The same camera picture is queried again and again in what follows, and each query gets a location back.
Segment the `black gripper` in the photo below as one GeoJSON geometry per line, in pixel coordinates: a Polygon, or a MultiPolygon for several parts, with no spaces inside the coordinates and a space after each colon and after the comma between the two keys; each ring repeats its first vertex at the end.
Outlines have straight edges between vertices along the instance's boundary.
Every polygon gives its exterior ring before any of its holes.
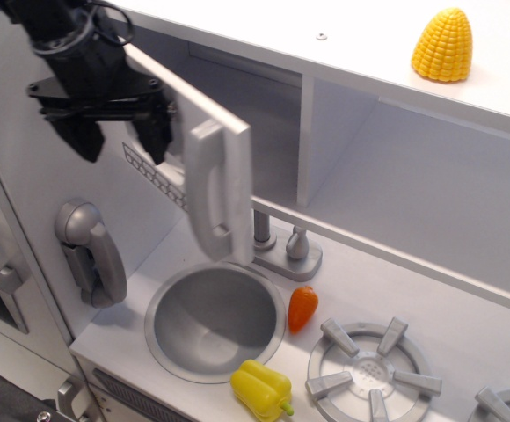
{"type": "Polygon", "coordinates": [[[55,132],[90,163],[98,161],[105,141],[98,125],[102,121],[131,123],[155,165],[164,161],[172,142],[164,83],[131,68],[129,45],[129,37],[106,34],[30,39],[32,51],[53,75],[30,84],[26,93],[40,102],[55,132]]]}

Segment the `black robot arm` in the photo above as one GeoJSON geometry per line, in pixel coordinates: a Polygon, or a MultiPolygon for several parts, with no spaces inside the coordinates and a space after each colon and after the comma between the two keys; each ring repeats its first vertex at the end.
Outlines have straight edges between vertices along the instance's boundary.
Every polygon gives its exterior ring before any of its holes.
{"type": "Polygon", "coordinates": [[[105,137],[104,121],[125,121],[155,164],[171,144],[170,101],[156,77],[133,69],[125,48],[135,26],[119,36],[107,1],[0,1],[12,24],[27,33],[33,53],[53,76],[29,85],[28,96],[55,132],[94,163],[105,137]]]}

